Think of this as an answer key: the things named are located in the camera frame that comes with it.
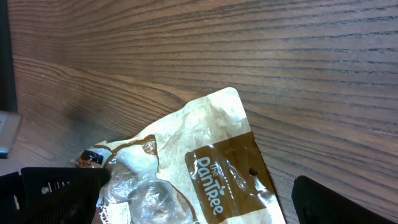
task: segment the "wooden table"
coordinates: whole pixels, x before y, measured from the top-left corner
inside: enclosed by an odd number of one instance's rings
[[[298,175],[398,222],[396,0],[8,1],[24,121],[1,174],[233,86],[288,223]]]

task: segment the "food packaging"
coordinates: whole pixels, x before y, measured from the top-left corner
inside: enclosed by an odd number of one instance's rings
[[[285,223],[234,88],[95,144],[75,164],[111,172],[97,202],[103,223]]]

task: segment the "black object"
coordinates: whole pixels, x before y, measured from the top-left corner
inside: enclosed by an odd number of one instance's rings
[[[0,110],[17,112],[7,1],[0,1]]]
[[[300,224],[394,224],[306,176],[294,180],[292,199]]]
[[[100,188],[109,179],[106,169],[29,167],[21,175],[4,175],[0,223],[91,223]]]

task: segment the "the pantree logo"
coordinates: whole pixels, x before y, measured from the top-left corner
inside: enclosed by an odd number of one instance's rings
[[[213,177],[218,176],[219,173],[217,172],[217,165],[210,165],[210,162],[211,161],[209,157],[198,159],[197,164],[200,167],[198,169],[198,174],[203,186],[205,187],[205,192],[208,196],[210,207],[213,208],[213,214],[217,215],[222,213],[224,210],[224,208],[220,205],[221,200],[217,196],[219,193],[220,195],[225,194],[225,186],[220,186],[218,180],[213,180]]]

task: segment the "dark edge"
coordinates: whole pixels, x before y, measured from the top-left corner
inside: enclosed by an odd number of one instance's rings
[[[0,0],[0,110],[17,112],[7,0]]]

